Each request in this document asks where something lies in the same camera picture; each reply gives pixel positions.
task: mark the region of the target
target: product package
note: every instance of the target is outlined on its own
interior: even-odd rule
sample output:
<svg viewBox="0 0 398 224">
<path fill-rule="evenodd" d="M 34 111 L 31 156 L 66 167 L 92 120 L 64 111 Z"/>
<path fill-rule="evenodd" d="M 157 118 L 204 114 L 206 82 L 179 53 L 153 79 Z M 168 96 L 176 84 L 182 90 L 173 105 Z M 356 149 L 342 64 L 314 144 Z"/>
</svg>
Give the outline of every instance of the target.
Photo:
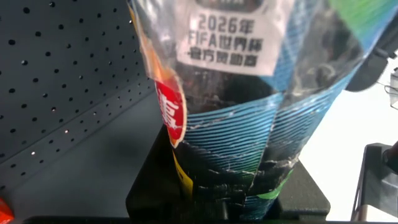
<svg viewBox="0 0 398 224">
<path fill-rule="evenodd" d="M 185 195 L 226 202 L 241 220 L 264 217 L 398 5 L 128 3 Z"/>
</svg>

